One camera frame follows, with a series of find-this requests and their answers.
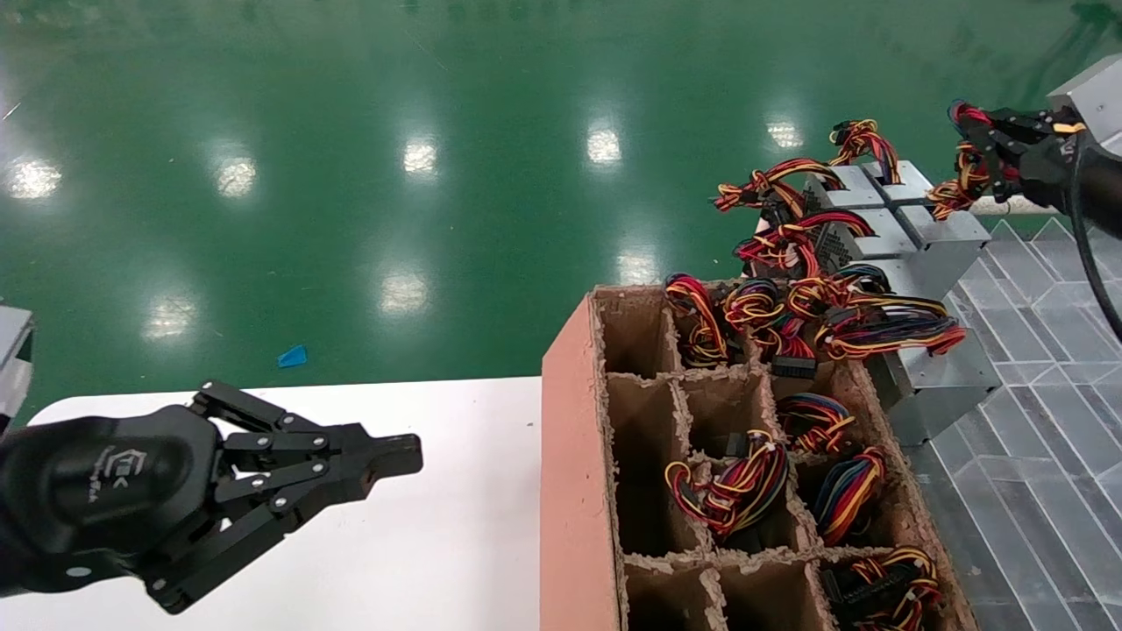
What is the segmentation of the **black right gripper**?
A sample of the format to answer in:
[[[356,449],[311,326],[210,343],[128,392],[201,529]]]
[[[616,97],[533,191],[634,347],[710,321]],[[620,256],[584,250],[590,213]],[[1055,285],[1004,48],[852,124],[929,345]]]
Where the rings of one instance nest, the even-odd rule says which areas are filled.
[[[964,139],[966,196],[1021,192],[1038,207],[1086,210],[1091,135],[1080,131],[1072,111],[983,110],[951,103],[951,124]],[[1027,149],[1027,143],[1038,141]]]

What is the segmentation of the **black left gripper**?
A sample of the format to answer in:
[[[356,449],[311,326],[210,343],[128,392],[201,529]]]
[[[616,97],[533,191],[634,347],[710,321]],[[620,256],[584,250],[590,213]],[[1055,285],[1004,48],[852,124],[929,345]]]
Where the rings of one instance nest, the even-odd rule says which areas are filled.
[[[218,484],[230,464],[270,474]],[[325,507],[422,468],[417,435],[321,426],[222,382],[188,409],[17,429],[3,438],[3,596],[132,576],[180,614]]]

